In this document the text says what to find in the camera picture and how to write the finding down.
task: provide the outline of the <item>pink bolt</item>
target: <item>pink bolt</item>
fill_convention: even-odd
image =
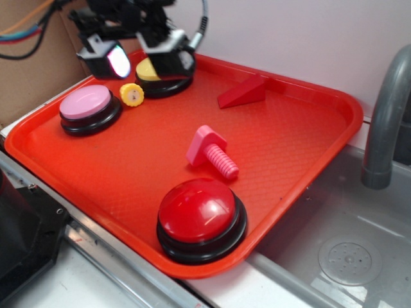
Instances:
[[[194,134],[186,158],[193,167],[209,160],[221,174],[233,179],[238,175],[237,165],[224,153],[227,141],[210,126],[201,126]]]

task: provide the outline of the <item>orange tray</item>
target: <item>orange tray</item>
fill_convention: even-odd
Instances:
[[[130,55],[133,65],[144,57],[142,52]],[[266,100],[220,109],[217,97],[256,73],[266,80]],[[88,78],[20,122],[5,147],[102,227],[176,278],[210,277],[244,260],[363,121],[358,102],[337,90],[197,55],[194,81],[180,94],[145,99],[136,108],[123,105],[119,120],[96,135],[64,133],[59,104],[70,92],[102,84],[119,97],[127,82],[134,77]],[[226,152],[240,169],[237,179],[226,180],[208,162],[189,165],[188,146],[203,124],[227,140]],[[155,226],[165,194],[199,177],[227,184],[243,201],[249,225],[231,254],[188,266],[165,255]]]

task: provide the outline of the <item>sink basin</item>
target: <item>sink basin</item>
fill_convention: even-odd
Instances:
[[[411,168],[380,191],[347,146],[256,251],[343,307],[411,307]]]

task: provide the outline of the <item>drain cover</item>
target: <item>drain cover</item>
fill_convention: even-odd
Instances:
[[[340,235],[324,243],[319,253],[323,272],[335,282],[361,286],[380,274],[382,259],[374,245],[353,235]]]

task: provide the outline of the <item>red triangular block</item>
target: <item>red triangular block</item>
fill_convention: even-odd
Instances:
[[[239,85],[217,97],[220,108],[263,101],[265,99],[265,81],[258,74],[241,82]]]

